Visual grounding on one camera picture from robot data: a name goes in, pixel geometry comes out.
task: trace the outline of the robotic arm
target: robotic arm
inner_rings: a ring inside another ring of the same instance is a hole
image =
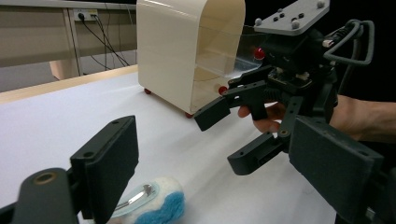
[[[283,151],[290,163],[317,189],[346,223],[369,223],[367,211],[378,220],[395,223],[392,196],[395,171],[381,171],[382,155],[329,125],[337,105],[339,63],[364,66],[374,52],[374,24],[348,21],[323,35],[313,25],[329,11],[330,0],[300,0],[265,20],[255,30],[267,33],[260,45],[267,64],[229,81],[229,89],[201,108],[194,119],[202,131],[247,105],[252,118],[267,117],[265,100],[287,107],[277,137],[264,133],[228,157],[237,175],[249,175]],[[368,40],[364,60],[357,55],[333,55],[347,41]]]

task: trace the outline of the white wall socket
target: white wall socket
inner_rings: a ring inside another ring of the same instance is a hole
[[[85,21],[95,21],[95,18],[92,15],[98,15],[97,9],[74,8],[73,12],[75,21],[81,21],[81,19],[78,17],[79,13],[84,15]]]

